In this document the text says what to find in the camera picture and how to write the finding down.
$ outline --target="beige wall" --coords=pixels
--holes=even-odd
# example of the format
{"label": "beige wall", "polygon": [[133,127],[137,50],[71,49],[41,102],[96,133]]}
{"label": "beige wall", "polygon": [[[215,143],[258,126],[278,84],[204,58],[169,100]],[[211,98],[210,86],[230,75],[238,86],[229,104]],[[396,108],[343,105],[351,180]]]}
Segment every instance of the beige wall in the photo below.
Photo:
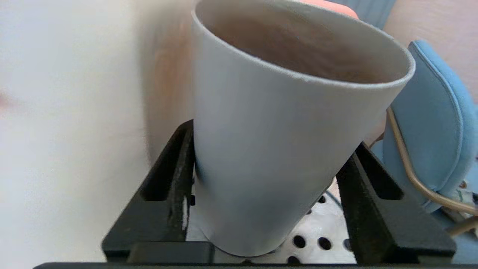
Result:
{"label": "beige wall", "polygon": [[397,0],[384,30],[404,45],[428,41],[478,103],[477,11],[477,0]]}

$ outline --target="white paper cup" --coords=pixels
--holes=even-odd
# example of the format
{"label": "white paper cup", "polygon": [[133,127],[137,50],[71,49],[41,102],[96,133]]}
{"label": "white paper cup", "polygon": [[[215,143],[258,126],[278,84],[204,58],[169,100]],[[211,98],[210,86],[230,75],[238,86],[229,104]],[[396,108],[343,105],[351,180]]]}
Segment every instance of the white paper cup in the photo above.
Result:
{"label": "white paper cup", "polygon": [[[294,1],[203,0],[193,20],[201,228],[226,252],[262,255],[329,186],[413,76],[415,62],[377,28]],[[321,49],[297,53],[287,48],[290,36],[276,35],[282,31],[302,38],[306,50]],[[300,63],[308,58],[312,64]]]}

